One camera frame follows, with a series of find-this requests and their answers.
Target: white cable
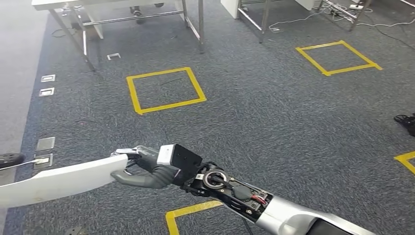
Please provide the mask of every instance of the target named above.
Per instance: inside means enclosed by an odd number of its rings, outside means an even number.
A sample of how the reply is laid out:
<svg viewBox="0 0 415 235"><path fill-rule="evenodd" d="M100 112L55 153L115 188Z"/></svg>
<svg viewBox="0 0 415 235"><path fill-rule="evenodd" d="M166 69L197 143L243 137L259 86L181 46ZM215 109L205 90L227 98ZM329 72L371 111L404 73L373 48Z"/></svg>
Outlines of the white cable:
<svg viewBox="0 0 415 235"><path fill-rule="evenodd" d="M370 26L370 27L376 27L376 26L393 27L393 26L400 25L400 24L412 24L413 22L415 22L415 18L411 22L394 23L394 24L391 24L391 25L381 24L381 23L379 23L379 24L358 23L357 25L367 25L367 26Z"/></svg>
<svg viewBox="0 0 415 235"><path fill-rule="evenodd" d="M18 167L18 166L26 165L26 164L29 164L29 163L36 163L37 161L38 161L38 159L35 159L35 160L31 160L29 162L21 163L21 164L18 164L18 165L12 165L12 166L8 166L8 167L5 167L5 168L0 168L0 170L6 170L6 169L9 169L9 168Z"/></svg>
<svg viewBox="0 0 415 235"><path fill-rule="evenodd" d="M343 10L347 10L347 7L342 6L342 5L340 5L340 4L336 4L336 6L337 6L337 7L339 7L339 8L342 8ZM318 15L318 14L321 14L321 13L323 13L323 12L324 12L325 14L330 15L330 13L327 13L327 12L326 12L326 10L327 10L327 9L330 9L330 8L331 8L331 6L330 6L329 4L323 4L323 5L321 6L321 8L322 8L322 10L321 10L320 12L317 12L317 13L311 14L311 15L307 16L307 17L306 17L306 18L304 18L304 19L298 19L298 20L293 20L293 21L285 21L285 22L277 22L277 23L274 23L274 24L272 24L272 25L268 26L268 28L269 28L272 32L274 32L274 31L279 31L279 29L278 29L278 28L274 27L274 26L275 26L275 25L277 25L277 24L287 24L287 23L294 23L294 22L297 22L297 21L306 21L308 18L310 18L310 17L312 17L312 16L315 16L315 15Z"/></svg>
<svg viewBox="0 0 415 235"><path fill-rule="evenodd" d="M310 18L310 17L312 17L312 16L315 16L315 15L318 15L318 14L321 14L322 12L324 12L324 10L323 10L323 11L321 11L321 12L317 12L317 13L311 14L311 15L307 16L307 17L306 17L306 18L304 18L304 19L298 19L298 20L294 20L294 21L277 22L277 23L274 23L274 24L272 24L272 25L268 26L268 28L269 28L271 31L274 31L276 28L274 28L273 26L275 26L275 25L277 25L277 24L286 24L286 23L294 23L294 22L297 22L297 21L306 21L308 18Z"/></svg>

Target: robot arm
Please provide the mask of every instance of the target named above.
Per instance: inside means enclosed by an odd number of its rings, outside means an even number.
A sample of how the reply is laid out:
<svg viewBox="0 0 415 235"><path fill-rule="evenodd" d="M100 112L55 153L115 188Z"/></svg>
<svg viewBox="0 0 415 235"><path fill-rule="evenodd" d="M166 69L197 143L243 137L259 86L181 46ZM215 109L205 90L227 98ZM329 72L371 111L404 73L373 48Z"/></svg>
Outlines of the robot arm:
<svg viewBox="0 0 415 235"><path fill-rule="evenodd" d="M149 173L132 175L128 168L133 165ZM144 146L118 149L109 158L42 171L28 180L0 186L0 208L79 194L114 179L123 185L144 188L175 184L194 196L221 201L273 235L375 235L333 214L302 207L237 180L178 144L163 145L159 152Z"/></svg>
<svg viewBox="0 0 415 235"><path fill-rule="evenodd" d="M195 196L211 197L230 210L273 235L375 235L336 215L314 211L277 197L261 188L229 175L213 162L178 144L163 145L160 151L138 154L153 165L165 166L176 173L171 182ZM112 176L124 185L134 186L135 176Z"/></svg>

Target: white table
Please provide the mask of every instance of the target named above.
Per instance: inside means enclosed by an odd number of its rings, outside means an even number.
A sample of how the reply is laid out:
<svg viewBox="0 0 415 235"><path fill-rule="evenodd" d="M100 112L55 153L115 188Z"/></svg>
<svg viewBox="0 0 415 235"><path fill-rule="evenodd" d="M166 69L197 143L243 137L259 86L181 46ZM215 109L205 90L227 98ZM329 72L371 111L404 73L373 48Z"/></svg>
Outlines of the white table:
<svg viewBox="0 0 415 235"><path fill-rule="evenodd" d="M268 15L270 11L270 3L276 0L221 0L221 4L225 7L225 9L229 12L229 14L234 18L237 19L239 16L244 16L246 19L249 20L259 31L259 43L264 41L264 35L268 24ZM314 5L315 0L295 0L301 6L303 6L307 10L311 10ZM245 4L253 4L253 3L265 3L264 13L262 16L261 25L257 24L247 12L244 11L242 5Z"/></svg>
<svg viewBox="0 0 415 235"><path fill-rule="evenodd" d="M174 1L176 5L176 11L163 12L163 13L158 13L154 15L145 15L145 16L139 16L139 17L134 16L134 17L126 17L126 18L120 18L120 19L111 19L111 20L101 20L99 12L98 12L98 9L100 7L120 8L120 7L129 7L129 6L149 5L149 4L168 2L168 1ZM32 0L32 5L38 11L48 10L51 13L52 17L57 21L57 23L62 28L62 30L65 32L65 34L69 37L69 39L75 46L76 50L79 52L81 57L85 60L88 67L92 71L95 71L95 67L93 66L93 64L88 58L87 34L85 30L85 26L89 26L89 25L93 25L99 37L103 38L101 24L180 14L182 16L182 19L184 20L185 26L191 28L194 35L196 36L199 42L200 53L204 52L203 0L198 0L199 31L196 30L196 28L193 26L192 22L187 16L186 0ZM91 20L90 23L81 22L77 11L74 9L76 6L79 6L79 5L84 6ZM65 23L58 16L58 14L55 11L55 9L58 9L58 8L69 8L71 12L73 13L73 15L76 16L75 17L76 21L81 27L82 33L83 33L83 45L80 45L76 41L74 36L69 32Z"/></svg>

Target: power strip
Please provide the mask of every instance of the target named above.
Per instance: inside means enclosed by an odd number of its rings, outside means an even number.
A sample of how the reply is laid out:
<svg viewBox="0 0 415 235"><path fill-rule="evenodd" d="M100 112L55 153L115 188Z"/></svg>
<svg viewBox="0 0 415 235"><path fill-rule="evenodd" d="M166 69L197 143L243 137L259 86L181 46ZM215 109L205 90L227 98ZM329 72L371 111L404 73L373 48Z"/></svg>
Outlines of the power strip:
<svg viewBox="0 0 415 235"><path fill-rule="evenodd" d="M362 10L363 6L358 6L358 5L352 4L352 5L350 5L349 8L353 9L353 10Z"/></svg>

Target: red wire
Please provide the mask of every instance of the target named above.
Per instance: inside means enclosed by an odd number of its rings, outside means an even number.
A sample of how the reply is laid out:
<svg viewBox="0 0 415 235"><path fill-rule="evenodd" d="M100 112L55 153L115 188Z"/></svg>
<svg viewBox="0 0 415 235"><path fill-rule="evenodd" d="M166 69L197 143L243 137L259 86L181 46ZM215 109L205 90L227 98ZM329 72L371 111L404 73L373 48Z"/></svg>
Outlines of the red wire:
<svg viewBox="0 0 415 235"><path fill-rule="evenodd" d="M259 197L259 196L257 196L257 195L252 195L252 197L251 197L252 199L255 199L255 200L257 200L257 201L259 201L261 204L263 204L263 205L265 205L265 204L267 204L267 202L262 198L262 197Z"/></svg>

